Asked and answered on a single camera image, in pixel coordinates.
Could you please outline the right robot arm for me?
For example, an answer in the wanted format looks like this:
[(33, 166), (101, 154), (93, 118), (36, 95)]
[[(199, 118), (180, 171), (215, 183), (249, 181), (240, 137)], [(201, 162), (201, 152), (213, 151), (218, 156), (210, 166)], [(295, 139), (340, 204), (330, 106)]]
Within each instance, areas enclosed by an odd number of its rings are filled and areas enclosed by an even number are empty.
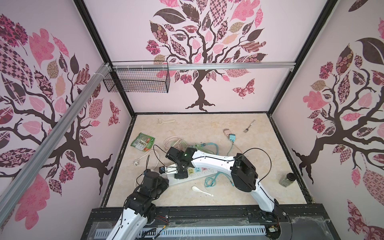
[(262, 211), (272, 213), (275, 210), (275, 199), (263, 187), (256, 167), (244, 154), (219, 156), (195, 148), (181, 151), (171, 147), (166, 158), (176, 164), (175, 174), (184, 178), (188, 176), (189, 168), (207, 168), (226, 174), (238, 190), (249, 193), (256, 200)]

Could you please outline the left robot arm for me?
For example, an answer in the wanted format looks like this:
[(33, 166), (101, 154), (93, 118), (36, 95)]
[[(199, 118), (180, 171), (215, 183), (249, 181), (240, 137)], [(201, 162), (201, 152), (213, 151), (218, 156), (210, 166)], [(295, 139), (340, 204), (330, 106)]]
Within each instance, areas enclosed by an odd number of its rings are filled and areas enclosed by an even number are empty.
[(122, 213), (108, 235), (108, 240), (134, 240), (147, 223), (155, 219), (157, 200), (169, 187), (169, 180), (149, 169), (144, 171), (142, 182), (124, 203)]

